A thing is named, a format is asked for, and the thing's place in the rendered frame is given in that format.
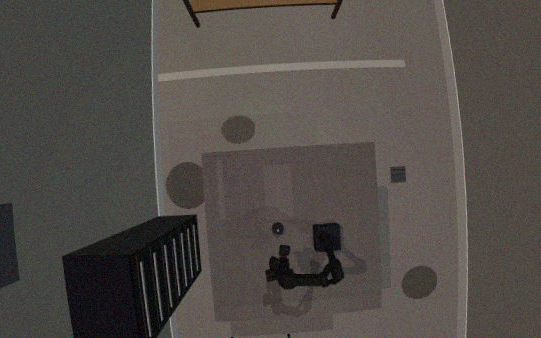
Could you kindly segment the black round pedestal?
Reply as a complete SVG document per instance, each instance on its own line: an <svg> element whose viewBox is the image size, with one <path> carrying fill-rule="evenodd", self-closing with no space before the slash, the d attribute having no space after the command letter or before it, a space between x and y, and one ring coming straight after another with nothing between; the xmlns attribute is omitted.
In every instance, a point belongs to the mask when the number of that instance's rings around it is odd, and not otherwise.
<svg viewBox="0 0 541 338"><path fill-rule="evenodd" d="M272 226L272 230L275 234L281 234L284 230L284 227L281 223L275 223L273 226Z"/></svg>

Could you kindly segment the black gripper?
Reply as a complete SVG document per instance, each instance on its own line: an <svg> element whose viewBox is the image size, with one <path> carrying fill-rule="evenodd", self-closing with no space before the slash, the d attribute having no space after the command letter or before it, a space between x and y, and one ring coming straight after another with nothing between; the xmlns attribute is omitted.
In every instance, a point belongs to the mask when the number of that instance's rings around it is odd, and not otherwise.
<svg viewBox="0 0 541 338"><path fill-rule="evenodd" d="M289 255L290 253L290 246L287 246L287 245L280 245L280 251L279 251L279 254L281 255L281 262L279 264L279 268L281 266L281 264L288 264L289 267L290 267L290 263L289 263L289 258L287 258L287 255Z"/></svg>

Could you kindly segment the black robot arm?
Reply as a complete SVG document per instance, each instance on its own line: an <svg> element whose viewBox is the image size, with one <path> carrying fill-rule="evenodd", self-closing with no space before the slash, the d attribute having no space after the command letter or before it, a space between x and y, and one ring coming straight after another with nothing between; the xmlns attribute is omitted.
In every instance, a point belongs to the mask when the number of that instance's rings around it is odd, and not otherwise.
<svg viewBox="0 0 541 338"><path fill-rule="evenodd" d="M341 281L344 278L342 264L336 259L332 251L334 242L331 234L328 231L320 231L319 240L323 252L327 252L327 257L329 259L329 263L325 265L321 273L295 274L288 264L281 264L279 268L282 258L272 256L269 260L270 270L265 270L267 283L278 280L279 285L281 285L284 290L290 290L296 286L328 287L330 284L337 284ZM327 276L330 272L333 278L328 280Z"/></svg>

